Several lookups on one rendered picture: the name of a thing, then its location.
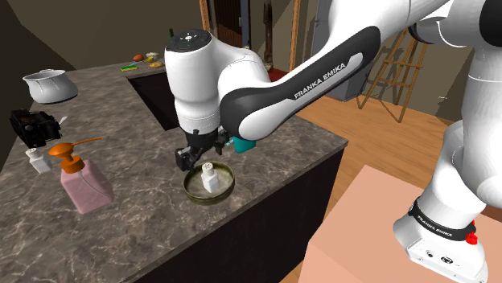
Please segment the dark wooden door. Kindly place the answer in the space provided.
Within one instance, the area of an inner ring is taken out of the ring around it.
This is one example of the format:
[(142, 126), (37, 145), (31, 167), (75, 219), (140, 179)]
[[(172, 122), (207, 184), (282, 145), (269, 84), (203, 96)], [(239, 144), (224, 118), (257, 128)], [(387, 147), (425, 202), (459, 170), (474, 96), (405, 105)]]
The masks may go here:
[(250, 0), (213, 0), (217, 37), (234, 47), (250, 47)]

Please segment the pink soap dispenser orange pump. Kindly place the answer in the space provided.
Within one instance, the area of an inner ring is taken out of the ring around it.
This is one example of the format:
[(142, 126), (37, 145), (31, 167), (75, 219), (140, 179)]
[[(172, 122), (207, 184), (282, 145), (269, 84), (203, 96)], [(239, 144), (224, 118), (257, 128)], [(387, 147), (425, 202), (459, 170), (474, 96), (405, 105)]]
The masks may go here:
[(114, 201), (113, 186), (90, 159), (73, 155), (76, 145), (101, 140), (100, 137), (73, 142), (59, 143), (48, 154), (61, 158), (60, 181), (77, 210), (81, 214), (94, 211)]

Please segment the teal cup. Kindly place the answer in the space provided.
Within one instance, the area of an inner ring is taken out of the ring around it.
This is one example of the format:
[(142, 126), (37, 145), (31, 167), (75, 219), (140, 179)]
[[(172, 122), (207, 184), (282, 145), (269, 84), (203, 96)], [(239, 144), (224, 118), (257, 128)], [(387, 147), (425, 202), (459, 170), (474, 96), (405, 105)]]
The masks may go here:
[(238, 137), (234, 137), (232, 139), (232, 142), (234, 144), (235, 151), (239, 154), (244, 153), (247, 150), (251, 150), (257, 144), (256, 141), (248, 141), (245, 139), (240, 139)]

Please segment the grey cabinet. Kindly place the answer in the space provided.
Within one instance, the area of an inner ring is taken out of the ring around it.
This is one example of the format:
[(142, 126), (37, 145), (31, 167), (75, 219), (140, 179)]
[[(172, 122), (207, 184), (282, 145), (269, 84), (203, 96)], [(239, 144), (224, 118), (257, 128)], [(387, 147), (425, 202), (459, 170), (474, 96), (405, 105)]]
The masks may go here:
[[(311, 45), (311, 55), (319, 52), (329, 37), (328, 15), (332, 0), (318, 0), (313, 39)], [(346, 80), (337, 88), (334, 88), (326, 96), (336, 100), (347, 101), (359, 96), (367, 83), (369, 73), (371, 72), (374, 63), (370, 63), (359, 72), (357, 72), (349, 80)]]

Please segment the brown floor lamp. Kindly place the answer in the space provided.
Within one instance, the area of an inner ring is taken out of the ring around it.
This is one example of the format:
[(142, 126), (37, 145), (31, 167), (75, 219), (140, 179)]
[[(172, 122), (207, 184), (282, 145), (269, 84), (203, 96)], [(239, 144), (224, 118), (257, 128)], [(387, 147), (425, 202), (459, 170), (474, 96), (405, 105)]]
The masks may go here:
[(263, 23), (265, 24), (265, 68), (273, 68), (273, 11), (271, 0), (264, 1)]

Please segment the white pot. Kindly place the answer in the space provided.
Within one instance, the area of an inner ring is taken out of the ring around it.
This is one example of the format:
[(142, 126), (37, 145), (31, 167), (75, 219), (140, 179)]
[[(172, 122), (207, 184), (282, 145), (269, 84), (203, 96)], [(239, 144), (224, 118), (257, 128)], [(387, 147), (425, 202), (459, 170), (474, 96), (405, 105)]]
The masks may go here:
[(65, 70), (44, 69), (23, 77), (33, 100), (42, 105), (58, 104), (78, 95), (77, 86)]

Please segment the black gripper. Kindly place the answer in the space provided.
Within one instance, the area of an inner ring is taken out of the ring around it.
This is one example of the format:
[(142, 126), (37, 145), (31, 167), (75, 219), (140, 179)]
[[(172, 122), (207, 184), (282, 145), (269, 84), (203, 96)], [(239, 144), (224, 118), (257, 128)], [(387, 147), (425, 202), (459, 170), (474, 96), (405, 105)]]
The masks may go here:
[(187, 147), (175, 150), (175, 162), (181, 171), (190, 170), (191, 157), (200, 157), (203, 153), (215, 148), (218, 155), (222, 155), (222, 149), (232, 140), (232, 135), (226, 130), (214, 129), (210, 133), (200, 134), (198, 129), (192, 133), (185, 133)]

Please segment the black small appliance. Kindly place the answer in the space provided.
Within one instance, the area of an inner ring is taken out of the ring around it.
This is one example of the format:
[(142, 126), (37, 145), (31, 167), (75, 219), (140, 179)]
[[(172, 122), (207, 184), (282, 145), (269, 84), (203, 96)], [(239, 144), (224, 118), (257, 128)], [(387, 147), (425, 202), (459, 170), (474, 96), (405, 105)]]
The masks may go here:
[(44, 147), (48, 141), (61, 139), (60, 123), (44, 111), (11, 110), (10, 123), (29, 149)]

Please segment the black sink basin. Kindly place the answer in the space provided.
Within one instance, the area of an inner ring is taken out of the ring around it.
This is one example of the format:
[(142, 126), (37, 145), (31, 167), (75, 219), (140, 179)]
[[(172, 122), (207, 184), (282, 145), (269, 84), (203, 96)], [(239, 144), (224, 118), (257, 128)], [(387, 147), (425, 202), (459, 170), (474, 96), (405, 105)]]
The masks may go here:
[(165, 131), (179, 127), (175, 98), (165, 73), (129, 78), (129, 82)]

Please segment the wooden ladder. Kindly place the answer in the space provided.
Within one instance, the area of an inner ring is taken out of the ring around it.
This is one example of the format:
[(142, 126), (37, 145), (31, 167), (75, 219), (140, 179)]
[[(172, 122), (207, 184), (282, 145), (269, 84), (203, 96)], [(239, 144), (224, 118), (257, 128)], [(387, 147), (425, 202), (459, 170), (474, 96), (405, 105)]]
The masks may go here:
[[(405, 51), (405, 54), (403, 55), (403, 58), (401, 59), (400, 57), (396, 57), (395, 53), (397, 52), (397, 49), (400, 47), (401, 43), (407, 35), (411, 38), (411, 40)], [(423, 68), (422, 62), (424, 60), (427, 47), (428, 45), (426, 43), (420, 43), (417, 39), (415, 39), (410, 34), (408, 29), (401, 31), (399, 36), (397, 37), (396, 44), (394, 45), (392, 51), (383, 60), (381, 69), (377, 73), (375, 80), (372, 82), (367, 93), (364, 94), (364, 99), (358, 103), (358, 109), (362, 109), (365, 106), (378, 83), (386, 83), (390, 88), (393, 88), (395, 86), (399, 87), (396, 100), (393, 102), (393, 104), (396, 106), (400, 104), (403, 91), (406, 88), (407, 92), (403, 105), (401, 107), (399, 117), (396, 117), (392, 114), (392, 117), (397, 123), (402, 123), (405, 116), (405, 111), (408, 108), (408, 103), (412, 91), (414, 90), (414, 85), (418, 78), (418, 74)], [(394, 77), (391, 80), (383, 78), (385, 71), (392, 66), (395, 66), (397, 68)]]

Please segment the pink robot stand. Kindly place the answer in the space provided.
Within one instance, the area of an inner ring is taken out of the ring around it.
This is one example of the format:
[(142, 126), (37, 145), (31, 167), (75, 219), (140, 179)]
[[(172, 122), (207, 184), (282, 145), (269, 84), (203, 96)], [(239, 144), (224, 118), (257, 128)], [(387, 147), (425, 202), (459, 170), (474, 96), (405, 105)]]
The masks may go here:
[(421, 192), (364, 166), (309, 241), (299, 283), (454, 283), (412, 262), (393, 234)]

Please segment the green bowl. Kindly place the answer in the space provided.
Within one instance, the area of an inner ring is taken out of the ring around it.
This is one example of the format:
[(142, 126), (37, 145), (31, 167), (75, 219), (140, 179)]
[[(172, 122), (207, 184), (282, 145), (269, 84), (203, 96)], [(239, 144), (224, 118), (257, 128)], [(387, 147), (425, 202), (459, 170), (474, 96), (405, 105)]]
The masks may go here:
[(230, 166), (222, 162), (210, 162), (218, 175), (219, 187), (215, 192), (209, 193), (204, 189), (201, 179), (201, 165), (190, 170), (184, 180), (183, 189), (186, 196), (193, 202), (201, 205), (219, 203), (230, 196), (235, 186), (234, 172)]

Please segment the white shaker bottle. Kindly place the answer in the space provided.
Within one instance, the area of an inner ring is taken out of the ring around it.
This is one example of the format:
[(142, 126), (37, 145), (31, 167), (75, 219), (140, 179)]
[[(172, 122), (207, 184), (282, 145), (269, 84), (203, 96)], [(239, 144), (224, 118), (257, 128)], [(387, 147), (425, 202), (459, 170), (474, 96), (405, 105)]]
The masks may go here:
[(29, 158), (30, 164), (39, 174), (46, 173), (52, 169), (50, 161), (45, 157), (43, 152), (37, 148), (30, 148), (25, 151), (25, 154)]
[(214, 166), (210, 162), (205, 162), (201, 166), (201, 179), (203, 182), (204, 189), (209, 193), (213, 193), (219, 187), (218, 175), (214, 169)]

